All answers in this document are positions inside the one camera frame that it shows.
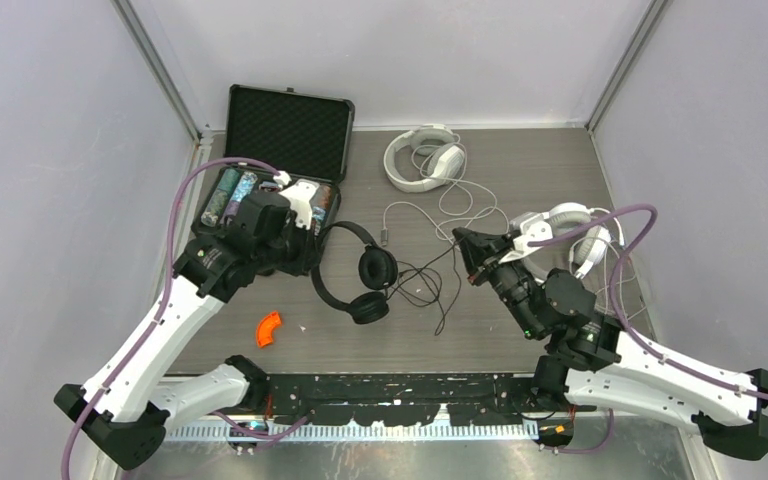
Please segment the black wired headphones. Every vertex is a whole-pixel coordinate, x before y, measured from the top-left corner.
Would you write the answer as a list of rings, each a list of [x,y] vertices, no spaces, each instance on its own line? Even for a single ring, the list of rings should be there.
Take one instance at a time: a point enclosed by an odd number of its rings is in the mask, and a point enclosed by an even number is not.
[[[386,317],[390,312],[389,300],[398,294],[418,308],[437,306],[441,316],[434,334],[439,336],[444,332],[449,312],[454,305],[443,305],[443,276],[433,265],[447,255],[454,255],[458,247],[456,243],[425,264],[415,266],[398,260],[361,225],[351,221],[336,221],[319,232],[316,239],[317,254],[324,254],[326,241],[334,229],[350,232],[363,244],[364,251],[359,257],[357,271],[366,292],[348,302],[338,299],[328,290],[322,277],[321,265],[316,264],[310,271],[310,278],[314,291],[326,305],[348,314],[357,325],[367,325]],[[405,284],[416,278],[432,292],[431,298],[422,298],[405,289]]]

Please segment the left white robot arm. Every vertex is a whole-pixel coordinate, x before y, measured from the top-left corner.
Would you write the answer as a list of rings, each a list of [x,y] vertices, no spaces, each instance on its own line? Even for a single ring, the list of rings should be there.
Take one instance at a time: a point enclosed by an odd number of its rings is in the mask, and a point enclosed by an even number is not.
[[[121,469],[133,470],[167,433],[204,415],[266,403],[268,377],[241,355],[176,387],[159,383],[192,337],[240,288],[265,271],[299,276],[317,258],[313,194],[298,186],[246,196],[230,223],[194,236],[160,297],[116,354],[84,384],[65,384],[55,404]]]

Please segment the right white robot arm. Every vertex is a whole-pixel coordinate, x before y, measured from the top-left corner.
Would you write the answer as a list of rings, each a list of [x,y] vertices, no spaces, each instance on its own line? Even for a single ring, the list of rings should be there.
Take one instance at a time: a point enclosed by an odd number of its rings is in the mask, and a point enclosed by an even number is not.
[[[740,460],[768,453],[768,371],[732,372],[690,364],[709,383],[669,365],[678,353],[653,355],[656,343],[635,342],[620,322],[595,309],[596,296],[572,273],[555,268],[543,283],[521,261],[504,261],[513,242],[464,227],[453,231],[469,282],[488,284],[529,340],[545,340],[531,380],[531,397],[544,410],[610,408],[701,436],[706,447]]]

